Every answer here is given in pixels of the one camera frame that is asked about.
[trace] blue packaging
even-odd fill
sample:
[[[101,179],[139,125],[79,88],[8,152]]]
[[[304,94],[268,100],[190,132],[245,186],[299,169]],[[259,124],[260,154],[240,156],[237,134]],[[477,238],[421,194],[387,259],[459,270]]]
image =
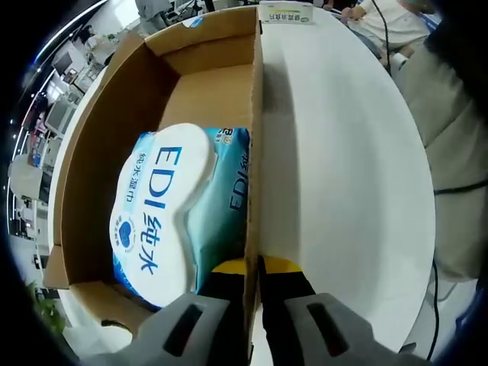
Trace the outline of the blue packaging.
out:
[[[220,263],[241,258],[246,240],[249,167],[249,133],[246,128],[204,129],[217,154],[213,177],[185,215],[196,268],[195,290]],[[134,150],[151,147],[154,133],[145,133]],[[113,255],[115,278],[134,294],[137,289],[127,280],[119,258]]]

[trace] black cable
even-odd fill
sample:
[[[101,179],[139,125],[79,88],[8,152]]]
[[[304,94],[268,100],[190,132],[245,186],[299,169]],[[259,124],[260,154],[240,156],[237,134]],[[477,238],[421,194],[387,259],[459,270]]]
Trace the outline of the black cable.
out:
[[[388,26],[387,26],[387,21],[384,20],[383,13],[381,12],[381,10],[378,7],[378,5],[376,4],[376,1],[375,0],[371,0],[371,2],[373,3],[373,5],[376,8],[377,12],[380,14],[381,20],[383,21],[383,25],[384,25],[384,36],[385,36],[385,39],[386,39],[386,48],[387,48],[387,72],[388,72],[388,75],[391,76],[390,40],[388,39]]]
[[[438,292],[439,292],[439,277],[437,273],[437,265],[435,264],[435,259],[432,261],[432,267],[434,268],[434,279],[435,279],[435,287],[434,287],[434,314],[435,314],[435,330],[434,330],[434,338],[432,339],[432,344],[430,345],[429,355],[427,356],[427,361],[430,361],[432,354],[434,353],[435,344],[437,343],[437,337],[439,334],[439,309],[437,307],[437,299],[438,299]]]
[[[434,191],[434,195],[438,196],[440,194],[467,193],[467,192],[474,191],[478,188],[486,187],[487,185],[488,185],[488,179],[485,179],[484,181],[479,181],[472,185],[465,185],[463,187],[438,189]]]

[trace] white wall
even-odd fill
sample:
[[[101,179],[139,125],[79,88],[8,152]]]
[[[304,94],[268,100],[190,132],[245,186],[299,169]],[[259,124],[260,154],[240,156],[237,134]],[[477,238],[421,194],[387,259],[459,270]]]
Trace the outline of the white wall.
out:
[[[139,19],[134,0],[110,0],[88,21],[96,34],[116,34]]]
[[[37,287],[42,287],[42,274],[34,265],[34,255],[36,253],[35,243],[31,240],[10,235],[9,245],[24,282],[29,284],[35,281]]]

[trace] label sign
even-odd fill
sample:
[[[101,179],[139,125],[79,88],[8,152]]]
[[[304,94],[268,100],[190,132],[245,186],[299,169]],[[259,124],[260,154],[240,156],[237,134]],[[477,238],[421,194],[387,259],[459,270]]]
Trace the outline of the label sign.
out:
[[[263,23],[313,23],[313,5],[308,2],[261,2],[259,13]]]

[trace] cardboard flap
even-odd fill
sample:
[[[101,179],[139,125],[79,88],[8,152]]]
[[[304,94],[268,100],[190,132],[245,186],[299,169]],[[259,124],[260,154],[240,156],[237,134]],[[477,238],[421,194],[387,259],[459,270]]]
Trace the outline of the cardboard flap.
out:
[[[63,248],[54,246],[44,271],[43,285],[47,288],[68,289],[68,278],[64,268]]]
[[[120,42],[120,45],[117,47],[117,51],[112,57],[110,64],[107,66],[105,70],[105,74],[101,79],[100,87],[103,87],[107,84],[107,81],[110,80],[112,75],[117,71],[120,65],[124,63],[124,61],[139,47],[144,45],[144,40],[135,32],[131,31],[127,33],[125,38]]]
[[[198,25],[178,23],[146,38],[146,45],[156,56],[209,40],[245,36],[255,33],[256,9],[237,8],[207,13]]]
[[[102,326],[121,326],[134,337],[143,321],[152,315],[100,281],[73,284],[69,289]]]

